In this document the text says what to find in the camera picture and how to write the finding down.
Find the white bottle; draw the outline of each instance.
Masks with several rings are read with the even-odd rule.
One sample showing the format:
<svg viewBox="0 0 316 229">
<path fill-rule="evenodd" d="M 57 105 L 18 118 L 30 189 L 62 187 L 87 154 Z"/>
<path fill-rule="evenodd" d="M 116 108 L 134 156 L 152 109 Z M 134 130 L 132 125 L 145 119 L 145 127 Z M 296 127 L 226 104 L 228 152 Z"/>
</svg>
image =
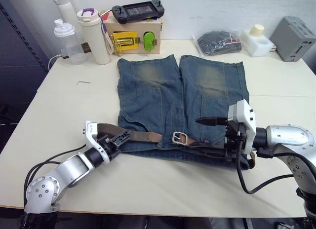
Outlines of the white bottle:
<svg viewBox="0 0 316 229">
<path fill-rule="evenodd" d="M 99 12 L 93 8 L 86 8 L 77 13 L 77 18 L 84 40 L 88 42 L 96 62 L 100 65 L 109 63 L 110 56 L 105 45 Z"/>
<path fill-rule="evenodd" d="M 267 56 L 274 44 L 263 35 L 264 26 L 256 24 L 251 30 L 241 31 L 238 38 L 252 57 Z"/>
<path fill-rule="evenodd" d="M 70 23 L 63 23 L 62 19 L 57 19 L 54 23 L 56 25 L 54 34 L 61 40 L 68 53 L 70 61 L 75 65 L 84 63 L 86 61 L 86 56 L 75 34 L 74 26 Z"/>
<path fill-rule="evenodd" d="M 83 43 L 81 27 L 77 21 L 75 9 L 69 0 L 53 0 L 57 5 L 61 17 L 65 23 L 70 23 L 75 27 L 77 37 Z"/>
</svg>

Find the white thermos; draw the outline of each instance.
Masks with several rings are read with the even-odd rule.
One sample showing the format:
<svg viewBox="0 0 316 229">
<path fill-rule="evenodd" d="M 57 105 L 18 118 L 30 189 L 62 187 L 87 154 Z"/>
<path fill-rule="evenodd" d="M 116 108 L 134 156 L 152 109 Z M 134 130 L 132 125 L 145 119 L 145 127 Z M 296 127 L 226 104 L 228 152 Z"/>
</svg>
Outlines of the white thermos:
<svg viewBox="0 0 316 229">
<path fill-rule="evenodd" d="M 88 42 L 96 62 L 100 65 L 107 64 L 110 56 L 105 45 L 99 12 L 93 8 L 85 8 L 77 13 L 77 18 L 83 38 Z"/>
<path fill-rule="evenodd" d="M 86 61 L 86 56 L 76 36 L 74 26 L 70 23 L 63 23 L 62 19 L 57 19 L 54 22 L 56 25 L 54 34 L 60 39 L 66 49 L 70 61 L 75 65 L 84 63 Z"/>
<path fill-rule="evenodd" d="M 53 1 L 57 5 L 57 8 L 61 14 L 61 17 L 63 18 L 63 21 L 65 23 L 70 23 L 71 25 L 75 27 L 79 42 L 82 43 L 83 39 L 82 39 L 81 26 L 79 25 L 77 21 L 76 12 L 71 2 L 69 0 L 53 0 Z"/>
</svg>

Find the screen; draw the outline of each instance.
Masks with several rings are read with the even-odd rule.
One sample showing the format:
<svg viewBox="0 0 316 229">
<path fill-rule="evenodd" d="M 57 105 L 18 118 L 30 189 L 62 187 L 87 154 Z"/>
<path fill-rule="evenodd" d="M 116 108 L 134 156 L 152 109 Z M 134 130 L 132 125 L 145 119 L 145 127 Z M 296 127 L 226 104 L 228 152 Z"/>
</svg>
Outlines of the screen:
<svg viewBox="0 0 316 229">
<path fill-rule="evenodd" d="M 153 10 L 150 8 L 150 6 L 143 6 L 143 7 L 137 7 L 137 8 L 129 8 L 127 9 L 127 12 L 129 15 L 138 15 L 142 13 L 149 13 L 152 12 Z"/>
</svg>

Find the black cable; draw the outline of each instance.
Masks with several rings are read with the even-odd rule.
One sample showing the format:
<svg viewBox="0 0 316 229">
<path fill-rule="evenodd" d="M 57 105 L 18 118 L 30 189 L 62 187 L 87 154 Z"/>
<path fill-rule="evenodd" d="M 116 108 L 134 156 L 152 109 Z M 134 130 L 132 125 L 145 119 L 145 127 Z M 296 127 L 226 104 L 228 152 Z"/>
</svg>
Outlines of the black cable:
<svg viewBox="0 0 316 229">
<path fill-rule="evenodd" d="M 307 165 L 307 167 L 311 171 L 311 173 L 314 176 L 315 181 L 316 181 L 316 167 L 314 167 L 313 164 L 310 161 L 308 161 L 307 158 L 305 158 L 304 156 L 302 156 L 298 153 L 291 153 L 291 152 L 289 152 L 289 153 L 276 153 L 276 154 L 273 154 L 273 156 L 295 156 L 295 157 L 298 157 Z"/>
<path fill-rule="evenodd" d="M 55 155 L 55 156 L 50 157 L 49 159 L 47 159 L 47 160 L 44 161 L 44 162 L 50 161 L 50 160 L 52 160 L 52 159 L 54 159 L 54 158 L 56 158 L 56 157 L 58 157 L 58 156 L 61 156 L 61 155 L 67 154 L 67 153 L 72 153 L 72 152 L 75 152 L 75 151 L 79 151 L 79 150 L 83 149 L 85 146 L 86 146 L 86 144 L 83 145 L 83 146 L 81 146 L 80 148 L 73 149 L 73 150 L 69 150 L 69 151 L 66 151 L 66 152 L 63 152 L 63 153 L 59 153 L 59 154 L 57 154 L 57 155 Z M 32 182 L 32 180 L 34 179 L 34 176 L 36 175 L 36 173 L 39 171 L 40 168 L 41 168 L 41 167 L 39 166 L 39 167 L 34 171 L 34 173 L 32 174 L 32 176 L 31 176 L 30 179 L 28 180 L 28 185 Z"/>
<path fill-rule="evenodd" d="M 28 179 L 29 179 L 29 177 L 30 177 L 30 174 L 34 171 L 34 169 L 35 168 L 37 168 L 37 167 L 42 167 L 43 165 L 45 165 L 45 164 L 60 164 L 60 162 L 58 162 L 58 161 L 45 161 L 45 162 L 41 162 L 41 163 L 39 163 L 39 164 L 36 164 L 35 166 L 33 166 L 30 170 L 29 170 L 29 172 L 28 172 L 28 174 L 27 174 L 27 176 L 26 176 L 26 178 L 25 178 L 25 181 L 24 181 L 24 189 L 23 189 L 23 199 L 24 199 L 24 206 L 26 205 L 26 203 L 27 203 L 27 200 L 26 200 L 26 189 L 27 189 L 27 187 L 28 187 Z"/>
<path fill-rule="evenodd" d="M 241 150 L 242 150 L 242 141 L 239 141 L 237 143 L 237 158 L 236 158 L 236 161 L 237 161 L 237 173 L 238 173 L 238 177 L 239 177 L 239 180 L 240 180 L 240 183 L 241 183 L 241 186 L 242 186 L 242 189 L 248 193 L 248 194 L 253 194 L 255 192 L 257 192 L 258 190 L 260 190 L 261 188 L 263 188 L 264 186 L 272 183 L 273 181 L 277 181 L 277 180 L 280 180 L 280 179 L 284 179 L 284 178 L 288 178 L 288 177 L 293 177 L 293 175 L 283 175 L 283 176 L 277 176 L 277 177 L 274 177 L 272 179 L 269 179 L 267 181 L 265 181 L 264 183 L 260 184 L 259 186 L 257 186 L 256 188 L 254 188 L 253 190 L 248 190 L 247 187 L 246 187 L 246 184 L 245 184 L 245 181 L 243 179 L 243 176 L 242 176 L 242 172 L 241 172 L 241 167 L 240 167 L 240 156 L 241 156 Z"/>
<path fill-rule="evenodd" d="M 55 156 L 52 156 L 50 157 L 49 159 L 47 159 L 46 161 L 42 162 L 42 163 L 39 163 L 37 164 L 36 166 L 32 167 L 32 169 L 29 171 L 28 175 L 26 176 L 25 178 L 25 182 L 24 182 L 24 205 L 26 205 L 26 189 L 28 187 L 28 185 L 32 182 L 34 176 L 36 175 L 36 173 L 39 171 L 39 169 L 47 164 L 47 163 L 53 163 L 53 162 L 50 162 L 52 159 L 58 157 L 58 156 L 61 156 L 61 155 L 64 155 L 64 154 L 67 154 L 67 153 L 72 153 L 72 152 L 75 152 L 75 151 L 78 151 L 78 150 L 81 150 L 83 149 L 84 147 L 86 146 L 86 144 L 84 144 L 83 146 L 81 146 L 80 148 L 77 148 L 77 149 L 73 149 L 73 150 L 69 150 L 69 151 L 66 151 L 66 152 L 63 152 L 63 153 L 59 153 Z"/>
</svg>

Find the white table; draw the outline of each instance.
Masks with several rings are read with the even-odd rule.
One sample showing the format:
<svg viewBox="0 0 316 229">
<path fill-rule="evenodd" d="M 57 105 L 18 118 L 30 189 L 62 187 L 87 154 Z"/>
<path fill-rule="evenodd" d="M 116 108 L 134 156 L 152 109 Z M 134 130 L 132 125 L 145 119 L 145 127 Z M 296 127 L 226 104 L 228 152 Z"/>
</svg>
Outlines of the white table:
<svg viewBox="0 0 316 229">
<path fill-rule="evenodd" d="M 191 41 L 163 40 L 160 55 L 128 54 L 131 61 L 174 54 L 199 56 Z M 82 65 L 58 59 L 38 89 L 0 155 L 0 205 L 23 207 L 23 183 L 28 170 L 52 155 L 84 143 L 85 120 L 117 124 L 119 98 L 117 60 L 97 65 L 91 54 Z M 316 78 L 303 60 L 281 61 L 277 53 L 251 58 L 246 53 L 207 57 L 243 61 L 250 105 L 257 126 L 297 124 L 316 133 Z M 47 173 L 47 165 L 39 172 Z M 290 171 L 277 158 L 257 158 L 244 171 L 248 188 Z M 303 217 L 303 200 L 292 178 L 280 180 L 254 195 L 243 192 L 237 173 L 192 162 L 121 154 L 102 165 L 60 200 L 62 211 L 177 215 L 199 217 Z"/>
</svg>

